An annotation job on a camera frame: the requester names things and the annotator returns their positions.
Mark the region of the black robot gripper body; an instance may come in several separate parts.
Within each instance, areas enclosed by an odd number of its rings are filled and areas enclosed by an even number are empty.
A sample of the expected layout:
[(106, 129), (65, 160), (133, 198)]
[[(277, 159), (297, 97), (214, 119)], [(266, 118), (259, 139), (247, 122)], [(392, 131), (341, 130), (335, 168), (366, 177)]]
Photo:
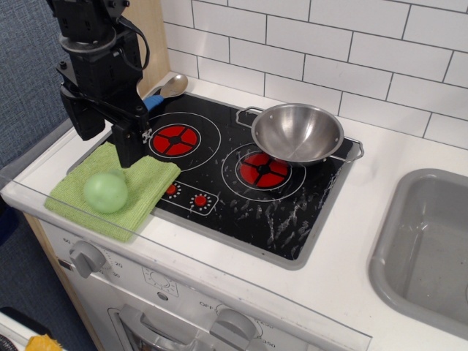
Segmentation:
[(69, 61), (57, 66), (65, 85), (112, 124), (136, 123), (149, 128), (148, 110), (137, 84), (149, 60), (141, 62), (136, 27), (62, 27), (59, 42)]

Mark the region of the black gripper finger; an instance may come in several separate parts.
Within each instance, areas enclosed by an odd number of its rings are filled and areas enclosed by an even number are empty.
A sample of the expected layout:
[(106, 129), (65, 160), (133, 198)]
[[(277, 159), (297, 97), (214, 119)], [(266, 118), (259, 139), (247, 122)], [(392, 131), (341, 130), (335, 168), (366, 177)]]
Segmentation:
[(111, 127), (120, 165), (129, 168), (146, 153), (145, 130), (136, 123), (118, 123)]
[(82, 140), (90, 140), (103, 131), (104, 118), (88, 100), (79, 97), (65, 85), (61, 85), (60, 95), (69, 119)]

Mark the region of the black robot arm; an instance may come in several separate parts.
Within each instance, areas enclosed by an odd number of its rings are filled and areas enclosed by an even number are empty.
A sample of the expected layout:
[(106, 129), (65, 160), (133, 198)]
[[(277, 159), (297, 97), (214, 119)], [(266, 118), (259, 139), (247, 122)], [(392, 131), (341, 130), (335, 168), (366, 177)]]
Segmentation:
[(145, 36), (123, 16), (129, 1), (49, 1), (69, 55), (57, 70), (60, 95), (72, 124), (90, 140), (111, 123), (118, 159), (128, 168), (145, 156), (148, 108), (137, 92), (149, 56), (140, 55)]

